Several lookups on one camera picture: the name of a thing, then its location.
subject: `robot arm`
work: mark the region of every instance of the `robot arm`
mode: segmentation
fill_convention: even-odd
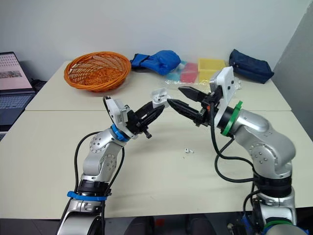
[[[136,112],[108,96],[104,99],[104,104],[113,124],[91,139],[89,154],[83,163],[81,181],[75,191],[67,194],[70,200],[57,235],[101,234],[104,229],[104,202],[111,195],[110,187],[116,177],[115,174],[111,180],[117,166],[117,155],[123,151],[122,164],[123,148],[130,139],[136,139],[141,133],[145,133],[147,138],[151,137],[148,125],[163,112],[166,99],[160,100],[158,105],[151,101]]]
[[[200,111],[180,100],[168,99],[168,103],[197,126],[211,125],[213,114],[214,127],[220,128],[223,135],[234,137],[247,150],[253,161],[253,183],[260,191],[253,200],[252,214],[259,232],[281,221],[296,225],[291,186],[291,160],[295,156],[293,143],[275,131],[262,116],[241,110],[241,102],[235,109],[228,107],[235,90],[232,67],[224,68],[210,85],[212,92],[209,94],[192,87],[179,88],[186,97],[201,103]]]

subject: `floor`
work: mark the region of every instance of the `floor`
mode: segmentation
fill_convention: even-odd
[[[227,223],[240,219],[238,212],[206,214],[218,235],[229,235]],[[123,235],[133,217],[106,219],[106,235]],[[155,216],[164,221],[156,227],[157,235],[184,235],[184,215]],[[0,235],[55,235],[58,220],[0,219]]]

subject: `laptop keyboard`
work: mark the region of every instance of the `laptop keyboard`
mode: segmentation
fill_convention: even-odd
[[[19,95],[19,96],[0,96],[0,109],[17,109],[23,108],[27,103],[31,95]]]

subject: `gray wall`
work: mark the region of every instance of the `gray wall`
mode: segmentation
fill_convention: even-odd
[[[274,72],[274,83],[313,140],[313,3]]]

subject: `blue bag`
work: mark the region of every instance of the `blue bag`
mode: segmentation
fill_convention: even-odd
[[[133,70],[147,68],[166,75],[180,64],[179,56],[172,50],[161,50],[154,55],[135,54],[130,61]]]
[[[274,75],[266,61],[254,59],[235,49],[229,56],[229,66],[234,68],[235,73],[263,84]]]

